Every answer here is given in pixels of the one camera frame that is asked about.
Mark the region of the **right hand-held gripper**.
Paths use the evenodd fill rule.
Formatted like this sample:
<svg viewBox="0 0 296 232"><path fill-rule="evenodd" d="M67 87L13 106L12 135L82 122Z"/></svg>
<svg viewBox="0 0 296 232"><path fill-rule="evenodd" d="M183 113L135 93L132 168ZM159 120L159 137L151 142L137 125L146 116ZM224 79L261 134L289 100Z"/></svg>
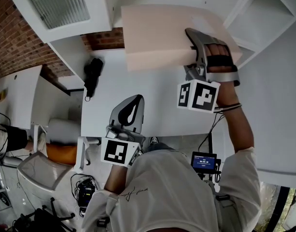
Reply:
<svg viewBox="0 0 296 232"><path fill-rule="evenodd" d="M238 68L233 63L232 72L208 72L208 61L204 45L212 43L212 37L201 31L186 28L185 33L194 47L202 49L197 54L197 61L194 64L184 66L186 73L185 81L178 85L177 107L205 113L222 113L240 107L240 103L217 107L216 101L221 83L233 82L234 86L240 85ZM230 50L226 43L220 41Z"/></svg>

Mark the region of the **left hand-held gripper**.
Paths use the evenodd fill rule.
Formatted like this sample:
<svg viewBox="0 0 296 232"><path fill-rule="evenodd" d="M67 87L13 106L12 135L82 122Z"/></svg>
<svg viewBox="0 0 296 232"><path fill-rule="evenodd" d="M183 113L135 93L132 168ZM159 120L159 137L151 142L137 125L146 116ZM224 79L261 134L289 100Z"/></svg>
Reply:
<svg viewBox="0 0 296 232"><path fill-rule="evenodd" d="M141 154L145 136L141 134L144 119L144 98L131 96L111 113L106 136L101 139L101 161L130 167Z"/></svg>

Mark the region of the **person's right hand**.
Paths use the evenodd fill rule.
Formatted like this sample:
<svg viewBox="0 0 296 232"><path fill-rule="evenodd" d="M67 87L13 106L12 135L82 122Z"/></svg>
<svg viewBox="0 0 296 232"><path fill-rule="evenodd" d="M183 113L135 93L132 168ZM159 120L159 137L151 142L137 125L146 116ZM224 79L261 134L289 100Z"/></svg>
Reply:
<svg viewBox="0 0 296 232"><path fill-rule="evenodd" d="M221 44L205 45L209 73L228 73L233 71L233 60L227 47Z"/></svg>

